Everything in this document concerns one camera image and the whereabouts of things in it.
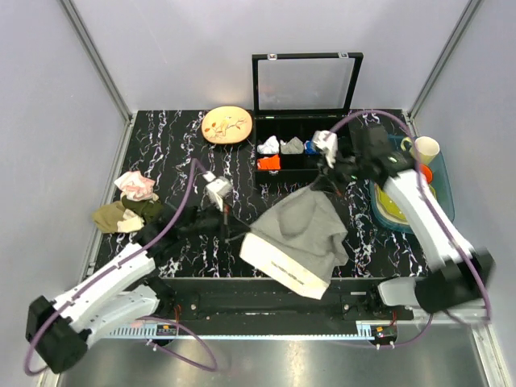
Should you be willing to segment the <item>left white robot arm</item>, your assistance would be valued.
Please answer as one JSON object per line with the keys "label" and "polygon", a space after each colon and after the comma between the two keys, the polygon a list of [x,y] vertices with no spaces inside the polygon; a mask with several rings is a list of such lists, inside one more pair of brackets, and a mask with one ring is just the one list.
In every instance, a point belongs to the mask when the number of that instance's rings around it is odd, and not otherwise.
{"label": "left white robot arm", "polygon": [[52,300],[38,297],[27,314],[29,348],[24,372],[28,376],[41,373],[31,369],[34,355],[42,359],[44,370],[67,371],[97,341],[141,318],[172,318],[163,332],[176,331],[177,319],[189,315],[189,297],[167,285],[157,270],[184,240],[214,233],[226,236],[228,227],[227,207],[168,207],[83,282]]}

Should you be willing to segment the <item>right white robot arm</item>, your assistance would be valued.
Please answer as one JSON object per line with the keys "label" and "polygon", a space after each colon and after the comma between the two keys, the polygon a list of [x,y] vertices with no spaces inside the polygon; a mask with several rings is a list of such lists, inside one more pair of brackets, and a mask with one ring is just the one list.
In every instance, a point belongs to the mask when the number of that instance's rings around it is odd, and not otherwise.
{"label": "right white robot arm", "polygon": [[418,156],[393,148],[381,125],[356,139],[354,154],[339,155],[337,131],[349,122],[337,122],[329,131],[316,131],[312,143],[324,156],[321,172],[331,185],[366,179],[375,182],[404,214],[424,252],[429,274],[423,278],[396,277],[382,281],[366,299],[375,319],[387,318],[395,306],[419,307],[428,314],[483,300],[492,307],[486,284],[494,268],[487,251],[477,251],[443,212],[422,175]]}

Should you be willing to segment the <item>grey underwear with cream waistband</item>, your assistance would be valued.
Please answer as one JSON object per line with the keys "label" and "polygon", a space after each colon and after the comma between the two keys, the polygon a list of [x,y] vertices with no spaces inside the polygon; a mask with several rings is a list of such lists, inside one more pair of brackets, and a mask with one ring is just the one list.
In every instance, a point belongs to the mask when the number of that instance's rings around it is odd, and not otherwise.
{"label": "grey underwear with cream waistband", "polygon": [[319,300],[334,267],[345,265],[347,229],[324,192],[303,187],[266,210],[244,236],[239,257],[286,288]]}

